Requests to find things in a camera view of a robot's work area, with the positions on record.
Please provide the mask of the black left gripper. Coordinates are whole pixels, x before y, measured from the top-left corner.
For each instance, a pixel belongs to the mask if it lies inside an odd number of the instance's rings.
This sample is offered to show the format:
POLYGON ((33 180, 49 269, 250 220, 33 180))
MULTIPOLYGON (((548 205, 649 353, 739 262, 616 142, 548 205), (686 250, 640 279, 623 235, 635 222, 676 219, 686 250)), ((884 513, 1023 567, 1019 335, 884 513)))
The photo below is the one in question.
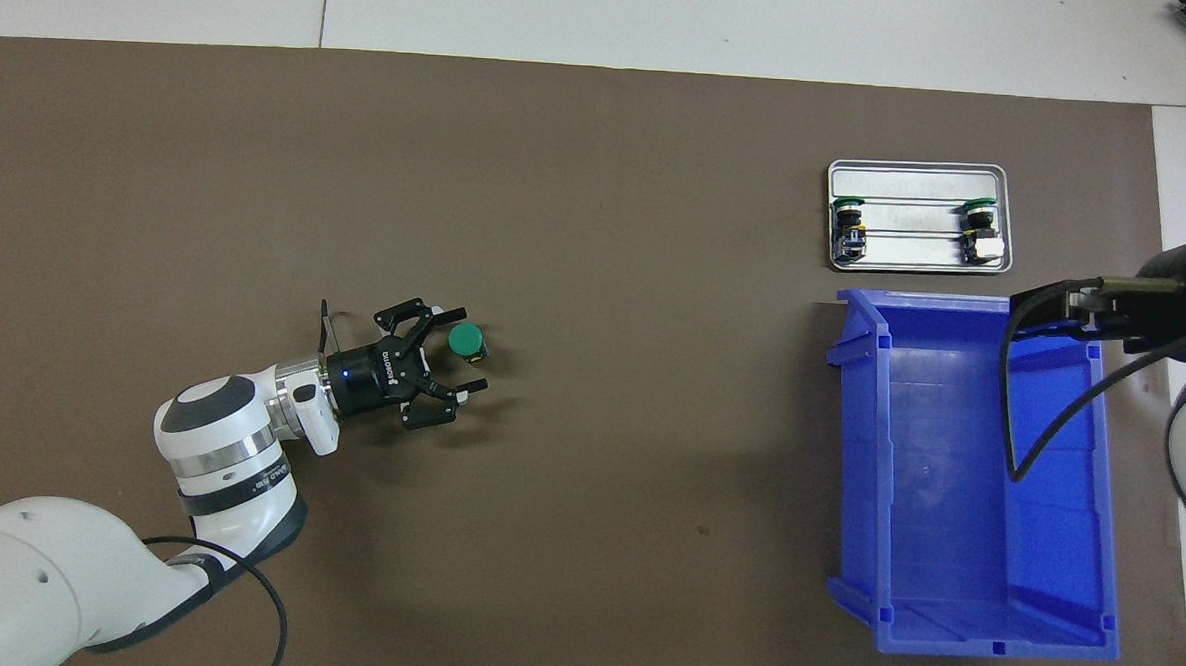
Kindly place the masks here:
POLYGON ((385 406, 402 406, 404 430, 455 422, 463 405, 490 388, 487 379, 445 386, 431 376, 419 374, 417 348, 434 327, 459 324, 466 318, 463 307, 445 310, 422 297, 376 312, 374 324, 383 333, 378 342, 327 356, 329 390, 338 417, 353 420, 385 406))

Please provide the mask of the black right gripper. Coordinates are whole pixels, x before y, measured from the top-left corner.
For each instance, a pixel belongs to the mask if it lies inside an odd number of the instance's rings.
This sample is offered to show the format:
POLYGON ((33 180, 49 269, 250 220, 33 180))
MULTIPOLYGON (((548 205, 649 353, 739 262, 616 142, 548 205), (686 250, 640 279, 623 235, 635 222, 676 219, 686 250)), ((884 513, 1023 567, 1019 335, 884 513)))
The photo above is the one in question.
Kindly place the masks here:
POLYGON ((1137 278, 1175 278, 1184 288, 1171 294, 1144 294, 1126 297, 1126 319, 1075 312, 1073 316, 1039 312, 1028 314, 1015 329, 1015 341, 1037 338, 1063 338, 1085 342, 1126 341, 1126 353, 1142 354, 1186 337, 1186 244, 1158 254, 1140 267, 1137 278), (1134 337, 1135 329, 1139 331, 1134 337))

